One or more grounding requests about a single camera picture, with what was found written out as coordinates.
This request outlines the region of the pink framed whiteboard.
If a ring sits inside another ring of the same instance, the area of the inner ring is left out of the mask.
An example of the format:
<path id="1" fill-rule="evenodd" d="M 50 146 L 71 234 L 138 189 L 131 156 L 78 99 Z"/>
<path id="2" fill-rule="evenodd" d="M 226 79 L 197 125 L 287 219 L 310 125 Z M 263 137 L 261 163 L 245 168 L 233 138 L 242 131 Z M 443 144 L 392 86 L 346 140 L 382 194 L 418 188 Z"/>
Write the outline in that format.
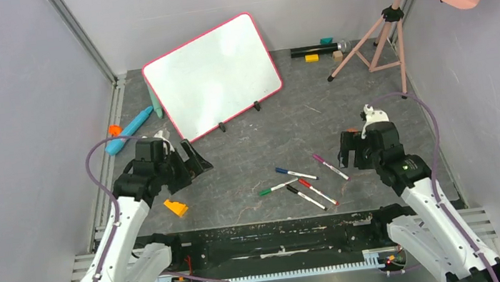
<path id="1" fill-rule="evenodd" d="M 183 139 L 195 142 L 283 88 L 249 13 L 242 12 L 142 68 Z"/>

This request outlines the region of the green whiteboard marker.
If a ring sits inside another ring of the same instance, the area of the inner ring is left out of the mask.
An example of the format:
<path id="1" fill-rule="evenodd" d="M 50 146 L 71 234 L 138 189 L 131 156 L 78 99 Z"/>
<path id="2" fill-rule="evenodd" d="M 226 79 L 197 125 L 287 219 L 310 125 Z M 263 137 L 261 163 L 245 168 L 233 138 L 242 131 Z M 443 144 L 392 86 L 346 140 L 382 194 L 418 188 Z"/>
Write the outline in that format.
<path id="1" fill-rule="evenodd" d="M 264 189 L 264 190 L 260 191 L 260 192 L 258 193 L 258 195 L 259 195 L 259 196 L 265 196 L 265 195 L 267 195 L 267 194 L 270 194 L 270 193 L 271 193 L 271 192 L 273 192 L 273 191 L 276 191 L 277 189 L 280 189 L 280 188 L 283 188 L 283 187 L 285 187 L 285 186 L 288 186 L 288 184 L 291 184 L 291 183 L 296 182 L 296 181 L 298 181 L 298 178 L 293 178 L 293 179 L 288 180 L 288 181 L 286 181 L 286 182 L 284 182 L 284 183 L 280 183 L 280 184 L 278 184 L 278 185 L 276 185 L 276 186 L 272 186 L 271 188 Z"/>

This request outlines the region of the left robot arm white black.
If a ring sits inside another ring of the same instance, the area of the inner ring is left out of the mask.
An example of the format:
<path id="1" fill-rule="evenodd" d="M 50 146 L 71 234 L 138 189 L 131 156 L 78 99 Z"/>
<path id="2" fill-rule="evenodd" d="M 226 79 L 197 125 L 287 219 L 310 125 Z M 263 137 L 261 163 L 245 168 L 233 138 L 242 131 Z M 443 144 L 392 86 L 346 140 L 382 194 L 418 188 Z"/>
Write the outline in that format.
<path id="1" fill-rule="evenodd" d="M 169 193 L 177 193 L 213 166 L 187 139 L 180 143 L 187 160 L 162 133 L 138 139 L 135 145 L 134 159 L 124 167 L 112 189 L 105 190 L 111 199 L 111 213 L 80 282 L 154 282 L 166 269 L 180 269 L 186 260 L 179 236 L 156 233 L 144 244 L 136 261 L 130 262 L 139 229 L 159 192 L 166 188 Z"/>

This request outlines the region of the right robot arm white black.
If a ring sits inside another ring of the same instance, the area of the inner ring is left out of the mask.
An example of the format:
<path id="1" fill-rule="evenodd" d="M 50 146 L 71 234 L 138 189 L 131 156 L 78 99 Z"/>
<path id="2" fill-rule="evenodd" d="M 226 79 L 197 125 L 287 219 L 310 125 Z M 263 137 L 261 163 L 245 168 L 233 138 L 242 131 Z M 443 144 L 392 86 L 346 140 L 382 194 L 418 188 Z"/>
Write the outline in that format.
<path id="1" fill-rule="evenodd" d="M 414 215 L 395 203 L 372 216 L 371 235 L 378 244 L 405 248 L 438 282 L 500 282 L 500 257 L 451 206 L 420 157 L 407 154 L 394 123 L 378 121 L 365 132 L 344 131 L 339 162 L 372 169 L 403 199 Z"/>

